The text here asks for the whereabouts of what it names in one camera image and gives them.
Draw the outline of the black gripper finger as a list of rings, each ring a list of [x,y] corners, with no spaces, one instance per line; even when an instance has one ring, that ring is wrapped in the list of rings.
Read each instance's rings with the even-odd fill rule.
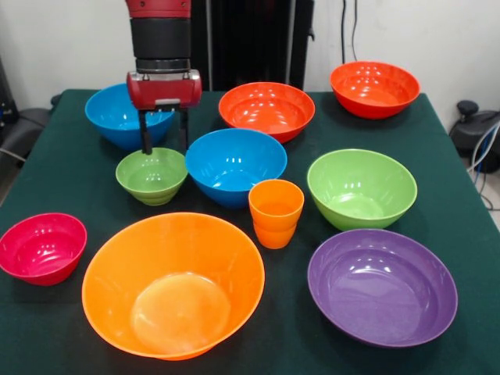
[[[138,111],[138,121],[141,134],[141,150],[144,154],[151,155],[152,142],[147,128],[146,114],[147,112],[144,110]]]
[[[180,146],[184,151],[188,150],[188,110],[180,110]]]

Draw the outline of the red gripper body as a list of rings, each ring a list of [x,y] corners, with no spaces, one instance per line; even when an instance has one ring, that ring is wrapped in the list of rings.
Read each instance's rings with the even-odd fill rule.
[[[137,110],[158,111],[189,108],[202,96],[202,80],[198,70],[180,73],[127,74],[127,90]]]

